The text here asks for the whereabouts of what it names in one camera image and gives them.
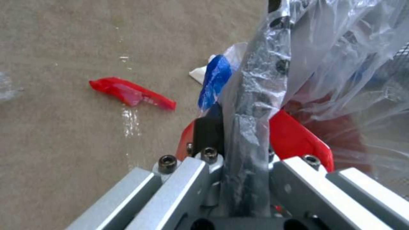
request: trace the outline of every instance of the red plastic part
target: red plastic part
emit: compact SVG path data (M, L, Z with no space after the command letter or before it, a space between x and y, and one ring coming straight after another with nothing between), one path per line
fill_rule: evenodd
M282 160L305 154L314 155L328 172L334 171L333 154L328 145L284 110L270 119L270 143Z
M90 85L96 91L115 96L129 106L136 106L140 101L145 101L164 109L176 109L175 101L117 77L106 77L90 81Z

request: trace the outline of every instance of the beige carpet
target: beige carpet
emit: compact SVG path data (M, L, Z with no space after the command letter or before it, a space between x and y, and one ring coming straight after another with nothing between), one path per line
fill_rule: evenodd
M173 154L197 114L188 71L249 40L263 0L0 2L0 228L62 229L129 169ZM128 56L122 62L120 56ZM89 79L119 76L177 101L128 108Z

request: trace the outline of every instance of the plastic bag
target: plastic bag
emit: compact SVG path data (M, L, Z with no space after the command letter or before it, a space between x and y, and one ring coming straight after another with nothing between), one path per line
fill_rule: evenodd
M392 190L409 197L405 182L409 175L409 143L405 139L409 80L402 63L400 71L391 71L391 65L400 57L383 65L409 41L408 2L311 3L307 12L292 17L296 24L291 34L288 82L286 78L274 79L275 74L266 71L267 65L273 68L276 63L274 58L263 60L267 55L260 51L272 39L271 34L259 30L240 70L233 74L219 98L226 137L222 196L230 211L242 214L240 210L247 208L250 213L246 214L267 213L255 201L266 202L267 188L261 184L266 165L263 156L267 155L264 137L268 135L264 121L284 104L293 117L331 147L336 168L357 167L384 184L395 185ZM286 40L275 42L289 45ZM263 93L264 97L252 95ZM279 102L282 94L285 99L281 105L271 106L272 98ZM252 206L245 207L243 204L251 199Z
M247 43L234 44L209 62L198 101L202 113L216 102L227 80L238 70L246 48Z
M372 7L285 107L331 147L336 168L356 167L403 196L409 196L403 128L409 119L409 55L390 59L409 41L408 7L405 0Z

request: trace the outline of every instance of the blue plastic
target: blue plastic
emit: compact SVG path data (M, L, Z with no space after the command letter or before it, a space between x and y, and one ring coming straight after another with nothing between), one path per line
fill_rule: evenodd
M222 54L217 55L207 65L203 88L199 94L198 105L201 111L209 109L216 102L231 74L230 63Z

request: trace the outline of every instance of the clear plastic wrap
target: clear plastic wrap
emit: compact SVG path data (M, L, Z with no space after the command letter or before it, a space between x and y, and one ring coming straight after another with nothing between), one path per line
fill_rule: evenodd
M284 99L291 57L289 0L270 6L219 98L225 133L221 207L232 216L270 215L268 121Z
M357 167L403 196L409 196L409 47L398 51L409 41L408 27L406 0L371 7L309 78L298 77L308 80L285 106L331 147L336 168Z
M267 14L219 98L230 214L268 215L266 121L283 105L331 147L336 168L357 167L409 198L409 45L390 60L409 41L409 3L282 1L280 10L288 4L291 41ZM276 70L290 57L287 80Z
M338 39L381 0L319 0L304 13L291 36L292 61L284 102L301 88Z

